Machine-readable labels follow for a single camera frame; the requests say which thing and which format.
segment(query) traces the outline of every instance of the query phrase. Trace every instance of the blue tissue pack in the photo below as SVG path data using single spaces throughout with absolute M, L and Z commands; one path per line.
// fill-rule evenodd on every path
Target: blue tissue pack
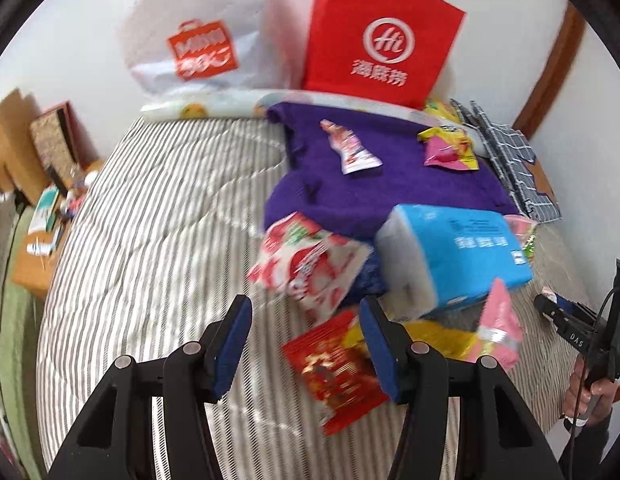
M 509 289 L 532 279 L 516 237 L 493 211 L 397 205 L 375 243 L 393 319 L 475 303 L 495 278 Z

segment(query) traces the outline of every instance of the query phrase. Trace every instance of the human hand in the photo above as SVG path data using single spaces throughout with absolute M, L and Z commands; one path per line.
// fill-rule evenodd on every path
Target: human hand
M 583 357 L 579 355 L 574 362 L 574 372 L 570 376 L 570 386 L 565 392 L 565 400 L 563 401 L 563 413 L 568 417 L 574 417 L 574 409 L 576 407 L 576 394 L 578 393 L 578 385 L 581 380 L 581 373 L 583 373 Z M 587 403 L 592 398 L 592 395 L 600 395 L 594 411 L 587 420 L 586 426 L 593 426 L 601 422 L 612 411 L 612 403 L 614 402 L 614 395 L 616 394 L 616 388 L 618 384 L 611 382 L 608 379 L 601 379 L 592 384 L 588 389 L 585 385 L 581 389 L 581 398 L 578 403 L 578 414 L 581 415 L 587 411 Z

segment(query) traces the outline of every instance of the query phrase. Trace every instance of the sleeve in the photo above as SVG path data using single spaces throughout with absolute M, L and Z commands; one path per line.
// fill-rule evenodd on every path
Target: sleeve
M 574 440 L 573 480 L 592 480 L 594 478 L 609 437 L 608 428 L 611 416 L 609 414 L 607 418 L 594 426 L 584 426 L 579 436 Z M 568 469 L 570 468 L 569 443 L 563 450 L 558 465 L 563 476 L 568 478 Z

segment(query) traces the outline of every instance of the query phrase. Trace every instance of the pillow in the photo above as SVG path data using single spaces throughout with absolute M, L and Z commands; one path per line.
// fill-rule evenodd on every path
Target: pillow
M 486 145 L 494 151 L 493 163 L 509 178 L 524 212 L 538 222 L 560 219 L 550 181 L 525 136 L 507 124 L 493 123 L 482 108 L 474 101 L 471 103 Z
M 527 215 L 526 209 L 516 193 L 514 184 L 510 180 L 509 176 L 507 176 L 506 169 L 501 164 L 500 158 L 496 156 L 496 151 L 491 147 L 490 143 L 486 141 L 485 136 L 480 129 L 480 123 L 478 122 L 478 119 L 474 117 L 466 107 L 464 107 L 459 102 L 456 102 L 454 99 L 450 99 L 450 104 L 455 108 L 455 111 L 463 124 L 466 126 L 471 126 L 477 132 L 481 142 L 483 143 L 483 146 L 485 147 L 485 151 L 488 154 L 487 157 L 491 163 L 491 169 L 494 171 L 494 174 L 501 182 L 501 186 L 506 189 L 507 194 L 518 209 L 519 214 Z
M 263 117 L 271 106 L 281 102 L 357 110 L 386 117 L 404 119 L 433 128 L 457 124 L 444 118 L 404 106 L 382 103 L 349 95 L 312 92 L 306 90 L 242 90 L 228 89 L 200 92 L 191 96 L 175 96 L 158 104 L 145 105 L 141 115 L 150 123 L 177 119 L 205 119 L 208 117 Z M 477 127 L 464 124 L 465 133 L 472 139 L 475 155 L 488 158 Z

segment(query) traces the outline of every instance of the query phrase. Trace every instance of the bed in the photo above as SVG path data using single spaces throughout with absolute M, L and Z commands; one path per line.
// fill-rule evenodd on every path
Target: bed
M 384 478 L 405 409 L 386 403 L 324 437 L 320 406 L 280 346 L 307 328 L 290 300 L 245 276 L 262 237 L 264 203 L 286 172 L 283 129 L 261 119 L 146 123 L 139 118 L 91 188 L 46 301 L 37 355 L 37 412 L 50 467 L 92 389 L 121 354 L 139 362 L 198 339 L 235 294 L 253 325 L 230 392 L 206 405 L 228 479 Z M 512 380 L 543 431 L 560 414 L 574 351 L 532 300 L 543 285 L 587 302 L 556 224 L 538 232 L 534 279 L 513 293 L 525 327 Z M 472 322 L 468 309 L 451 323 Z M 458 403 L 450 401 L 443 479 L 454 477 Z M 153 408 L 158 478 L 169 478 L 161 402 Z

